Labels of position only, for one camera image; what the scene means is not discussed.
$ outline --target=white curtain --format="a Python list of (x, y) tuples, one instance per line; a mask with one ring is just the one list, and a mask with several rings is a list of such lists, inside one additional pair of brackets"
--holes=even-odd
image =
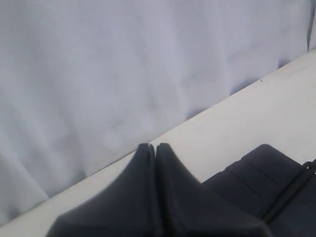
[(314, 0), (0, 0), (0, 224), (316, 46)]

